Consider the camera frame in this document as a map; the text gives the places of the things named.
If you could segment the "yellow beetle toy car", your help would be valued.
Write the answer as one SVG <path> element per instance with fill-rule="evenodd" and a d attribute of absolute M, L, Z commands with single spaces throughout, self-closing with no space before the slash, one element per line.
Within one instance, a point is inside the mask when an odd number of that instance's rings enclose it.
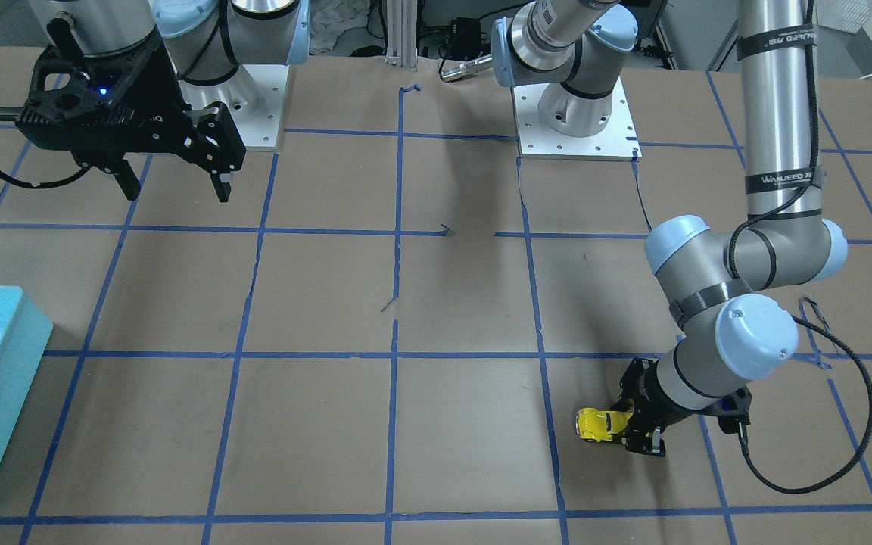
<path fill-rule="evenodd" d="M 582 441 L 622 443 L 632 415 L 628 411 L 581 408 L 575 414 L 575 431 Z"/>

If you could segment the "aluminium frame post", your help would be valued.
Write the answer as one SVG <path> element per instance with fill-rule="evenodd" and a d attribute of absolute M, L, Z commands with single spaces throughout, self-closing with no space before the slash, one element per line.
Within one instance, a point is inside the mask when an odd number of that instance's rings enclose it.
<path fill-rule="evenodd" d="M 385 63 L 416 71 L 418 57 L 419 1 L 384 1 Z"/>

